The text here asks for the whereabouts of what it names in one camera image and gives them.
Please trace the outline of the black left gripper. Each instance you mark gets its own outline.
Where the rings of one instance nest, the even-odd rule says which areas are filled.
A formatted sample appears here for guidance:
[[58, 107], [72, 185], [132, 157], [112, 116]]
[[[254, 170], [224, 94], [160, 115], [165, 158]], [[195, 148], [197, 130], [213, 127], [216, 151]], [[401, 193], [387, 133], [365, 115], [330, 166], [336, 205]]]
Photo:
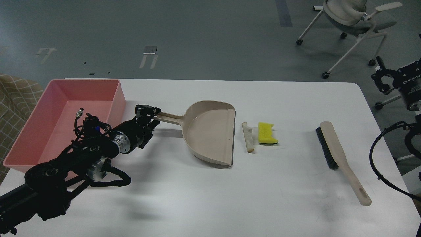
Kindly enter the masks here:
[[119, 152], [128, 154], [137, 147], [143, 149], [153, 137], [156, 126], [160, 124], [154, 117], [161, 111], [161, 108], [149, 105], [136, 105], [135, 119], [125, 121], [112, 129], [112, 139], [118, 145]]

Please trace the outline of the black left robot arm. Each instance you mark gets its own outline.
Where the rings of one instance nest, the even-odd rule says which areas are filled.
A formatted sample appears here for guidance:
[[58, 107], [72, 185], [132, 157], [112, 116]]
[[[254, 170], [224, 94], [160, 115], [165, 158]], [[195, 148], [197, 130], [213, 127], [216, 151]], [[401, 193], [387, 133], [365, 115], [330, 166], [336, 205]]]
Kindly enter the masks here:
[[80, 108], [75, 116], [76, 138], [56, 158], [30, 168], [25, 183], [1, 196], [1, 234], [17, 233], [16, 226], [34, 215], [46, 221], [65, 215], [71, 201], [87, 187], [123, 187], [131, 177], [111, 165], [118, 154], [144, 148], [160, 123], [160, 108], [137, 105], [135, 117], [112, 128]]

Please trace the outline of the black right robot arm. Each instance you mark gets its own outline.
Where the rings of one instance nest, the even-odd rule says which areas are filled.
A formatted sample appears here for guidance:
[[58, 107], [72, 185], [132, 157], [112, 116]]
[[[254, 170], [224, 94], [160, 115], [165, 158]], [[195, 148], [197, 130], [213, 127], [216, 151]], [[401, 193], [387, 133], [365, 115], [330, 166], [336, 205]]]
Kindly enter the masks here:
[[399, 187], [392, 184], [388, 179], [386, 179], [376, 168], [373, 160], [373, 152], [376, 144], [383, 138], [386, 134], [402, 128], [405, 131], [408, 131], [404, 137], [404, 144], [406, 149], [409, 151], [410, 155], [403, 157], [394, 157], [395, 164], [398, 164], [399, 161], [407, 159], [410, 157], [416, 157], [420, 159], [420, 151], [417, 150], [413, 143], [412, 139], [415, 136], [420, 136], [421, 126], [420, 126], [420, 102], [421, 102], [421, 71], [420, 71], [420, 60], [416, 60], [412, 63], [409, 63], [406, 66], [402, 66], [397, 70], [387, 69], [382, 58], [377, 56], [375, 59], [370, 60], [369, 65], [374, 65], [378, 63], [376, 72], [371, 75], [371, 79], [376, 85], [380, 93], [384, 95], [389, 95], [393, 90], [398, 90], [399, 95], [394, 96], [391, 99], [387, 99], [383, 102], [378, 101], [375, 103], [374, 108], [380, 110], [383, 106], [392, 103], [398, 99], [402, 99], [406, 109], [408, 111], [415, 112], [415, 123], [406, 123], [404, 121], [399, 121], [393, 125], [385, 128], [380, 135], [378, 135], [373, 144], [371, 145], [369, 152], [369, 162], [373, 172], [376, 174], [377, 179], [391, 187], [392, 189], [409, 196], [411, 199], [420, 201], [420, 197], [413, 195], [409, 192], [406, 192]]

